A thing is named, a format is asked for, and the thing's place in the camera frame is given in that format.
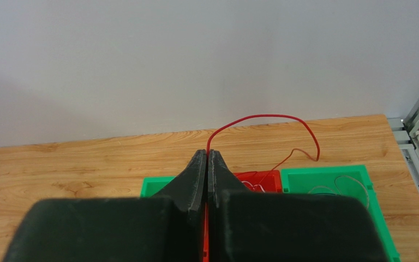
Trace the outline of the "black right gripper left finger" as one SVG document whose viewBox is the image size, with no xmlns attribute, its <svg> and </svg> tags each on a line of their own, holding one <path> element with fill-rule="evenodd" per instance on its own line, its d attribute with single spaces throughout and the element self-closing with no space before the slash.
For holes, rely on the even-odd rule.
<svg viewBox="0 0 419 262">
<path fill-rule="evenodd" d="M 4 261 L 202 261 L 206 151 L 145 198 L 43 199 Z"/>
</svg>

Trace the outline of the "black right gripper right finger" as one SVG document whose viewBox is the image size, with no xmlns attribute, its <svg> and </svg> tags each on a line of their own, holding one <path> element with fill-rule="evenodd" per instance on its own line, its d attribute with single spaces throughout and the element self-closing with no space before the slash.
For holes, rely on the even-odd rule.
<svg viewBox="0 0 419 262">
<path fill-rule="evenodd" d="M 388 261 L 371 215 L 349 196 L 248 189 L 207 157 L 209 261 Z"/>
</svg>

